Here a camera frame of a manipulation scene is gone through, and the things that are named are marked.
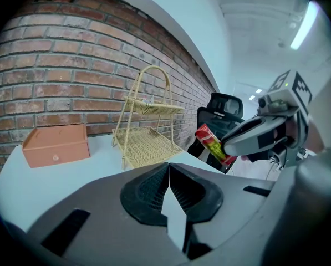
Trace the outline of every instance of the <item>black office chair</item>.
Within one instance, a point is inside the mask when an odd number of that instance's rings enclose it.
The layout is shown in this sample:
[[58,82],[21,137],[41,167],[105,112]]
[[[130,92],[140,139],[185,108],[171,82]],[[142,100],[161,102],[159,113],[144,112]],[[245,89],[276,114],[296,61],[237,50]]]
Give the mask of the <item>black office chair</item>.
[[[212,93],[207,107],[200,107],[197,110],[197,129],[206,124],[218,139],[222,139],[229,131],[244,121],[242,117],[243,102],[241,99],[232,95]],[[204,149],[205,147],[200,141],[195,139],[187,152],[199,158]],[[206,163],[223,173],[227,173],[234,161],[228,168],[223,168],[221,163],[212,154],[209,154]]]

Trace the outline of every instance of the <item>ceiling light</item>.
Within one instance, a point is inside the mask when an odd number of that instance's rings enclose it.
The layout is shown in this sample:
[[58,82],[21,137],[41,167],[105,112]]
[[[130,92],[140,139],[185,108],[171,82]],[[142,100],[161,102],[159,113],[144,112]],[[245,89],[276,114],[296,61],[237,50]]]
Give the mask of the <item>ceiling light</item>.
[[296,36],[293,39],[293,42],[291,43],[292,49],[297,50],[301,46],[302,41],[304,41],[305,37],[313,26],[313,23],[318,14],[318,9],[319,6],[316,2],[310,1],[308,3],[308,8],[303,18],[301,27],[299,28]]

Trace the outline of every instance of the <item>brick wall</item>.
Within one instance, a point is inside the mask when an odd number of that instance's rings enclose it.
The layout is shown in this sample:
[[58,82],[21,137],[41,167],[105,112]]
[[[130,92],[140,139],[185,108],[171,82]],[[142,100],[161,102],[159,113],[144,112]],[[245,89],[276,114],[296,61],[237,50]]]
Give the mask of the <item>brick wall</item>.
[[[85,122],[89,135],[111,133],[122,97],[150,64],[169,73],[174,103],[185,108],[174,123],[175,142],[185,147],[214,89],[166,29],[118,0],[26,1],[0,34],[0,170],[34,127]],[[140,92],[162,96],[164,87],[153,70]],[[156,119],[135,114],[132,125]],[[161,121],[167,137],[169,125]]]

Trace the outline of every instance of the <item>wicker rack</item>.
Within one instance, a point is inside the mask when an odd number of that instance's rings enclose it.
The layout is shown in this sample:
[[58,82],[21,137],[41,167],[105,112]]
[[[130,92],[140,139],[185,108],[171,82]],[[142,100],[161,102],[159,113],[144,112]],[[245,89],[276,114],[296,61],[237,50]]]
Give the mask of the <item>wicker rack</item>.
[[[139,85],[148,69],[155,68],[160,70],[165,76],[166,86],[162,101],[154,101],[154,103],[146,103],[142,98],[137,98]],[[165,95],[169,89],[170,103],[165,103]],[[112,145],[117,142],[120,149],[123,151],[122,167],[125,169],[126,162],[132,167],[142,167],[146,165],[152,165],[168,160],[169,158],[182,152],[182,149],[174,143],[174,131],[173,131],[173,118],[172,115],[183,110],[182,107],[172,105],[171,100],[171,84],[169,76],[166,72],[158,66],[148,66],[144,68],[133,82],[132,88],[125,98],[126,102],[122,108],[119,122],[116,129],[113,129],[113,141]],[[120,128],[120,123],[125,110],[130,110],[128,117],[127,128]],[[139,114],[159,115],[156,130],[151,127],[135,127],[131,128],[131,119],[133,112],[136,111]],[[171,141],[158,133],[160,117],[162,115],[170,115],[171,119]]]

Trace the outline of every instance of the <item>snack bag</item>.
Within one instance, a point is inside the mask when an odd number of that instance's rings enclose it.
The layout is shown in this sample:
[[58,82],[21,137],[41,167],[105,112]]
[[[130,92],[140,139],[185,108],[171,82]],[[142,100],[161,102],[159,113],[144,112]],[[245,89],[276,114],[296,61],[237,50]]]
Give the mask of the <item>snack bag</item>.
[[221,150],[221,142],[212,133],[206,124],[203,124],[196,131],[196,138],[207,148],[214,157],[224,166],[229,166],[237,157],[227,156]]

